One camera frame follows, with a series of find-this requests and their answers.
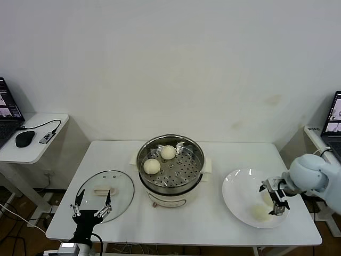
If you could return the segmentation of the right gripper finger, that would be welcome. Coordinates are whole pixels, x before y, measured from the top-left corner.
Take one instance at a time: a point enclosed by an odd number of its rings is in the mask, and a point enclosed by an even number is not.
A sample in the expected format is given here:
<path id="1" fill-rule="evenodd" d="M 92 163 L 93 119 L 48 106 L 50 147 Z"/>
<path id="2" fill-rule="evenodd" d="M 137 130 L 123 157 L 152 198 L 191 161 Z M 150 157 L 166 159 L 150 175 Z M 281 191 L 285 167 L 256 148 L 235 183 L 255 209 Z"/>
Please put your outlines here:
<path id="1" fill-rule="evenodd" d="M 277 179 L 266 179 L 262 181 L 262 185 L 259 188 L 259 192 L 263 190 L 268 190 L 270 193 L 277 191 Z"/>
<path id="2" fill-rule="evenodd" d="M 269 215 L 281 216 L 284 214 L 285 210 L 289 210 L 289 204 L 287 200 L 282 200 L 276 194 L 270 194 L 270 198 L 273 202 L 273 209 L 269 212 Z"/>

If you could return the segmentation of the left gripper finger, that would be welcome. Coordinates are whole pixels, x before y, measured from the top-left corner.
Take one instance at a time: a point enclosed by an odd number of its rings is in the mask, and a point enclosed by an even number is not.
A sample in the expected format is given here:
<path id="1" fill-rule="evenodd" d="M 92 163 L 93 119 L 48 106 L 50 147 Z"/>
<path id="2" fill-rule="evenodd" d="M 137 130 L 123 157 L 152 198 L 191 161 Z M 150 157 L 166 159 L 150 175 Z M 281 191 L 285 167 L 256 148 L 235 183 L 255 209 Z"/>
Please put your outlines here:
<path id="1" fill-rule="evenodd" d="M 83 200 L 85 189 L 83 189 L 75 198 L 75 203 L 70 205 L 70 208 L 72 210 L 72 215 L 73 216 L 80 216 L 80 205 Z"/>
<path id="2" fill-rule="evenodd" d="M 108 190 L 108 194 L 104 203 L 104 207 L 97 212 L 98 217 L 106 217 L 112 210 L 111 207 L 111 190 Z"/>

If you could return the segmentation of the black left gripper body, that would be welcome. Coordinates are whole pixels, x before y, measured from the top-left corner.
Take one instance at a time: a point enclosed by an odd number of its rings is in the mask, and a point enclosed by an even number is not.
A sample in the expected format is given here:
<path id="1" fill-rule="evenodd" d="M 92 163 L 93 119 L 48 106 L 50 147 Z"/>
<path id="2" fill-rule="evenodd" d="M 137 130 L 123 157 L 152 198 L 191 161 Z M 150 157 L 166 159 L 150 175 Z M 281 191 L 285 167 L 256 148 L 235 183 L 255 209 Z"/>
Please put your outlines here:
<path id="1" fill-rule="evenodd" d="M 77 225 L 72 238 L 73 243 L 91 243 L 91 236 L 96 225 L 103 221 L 103 217 L 96 215 L 97 210 L 80 210 L 80 215 L 74 214 L 72 219 Z"/>

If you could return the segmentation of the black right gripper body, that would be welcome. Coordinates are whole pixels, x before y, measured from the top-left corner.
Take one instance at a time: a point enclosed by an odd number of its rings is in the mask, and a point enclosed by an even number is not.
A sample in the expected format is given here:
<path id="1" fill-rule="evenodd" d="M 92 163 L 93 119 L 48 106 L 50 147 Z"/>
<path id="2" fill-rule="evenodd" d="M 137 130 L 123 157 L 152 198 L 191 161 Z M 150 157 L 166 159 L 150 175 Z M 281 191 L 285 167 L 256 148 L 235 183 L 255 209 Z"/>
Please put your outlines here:
<path id="1" fill-rule="evenodd" d="M 274 195 L 276 197 L 284 197 L 284 196 L 291 197 L 292 196 L 292 192 L 289 189 L 288 184 L 284 178 L 275 177 L 274 183 L 275 183 Z"/>

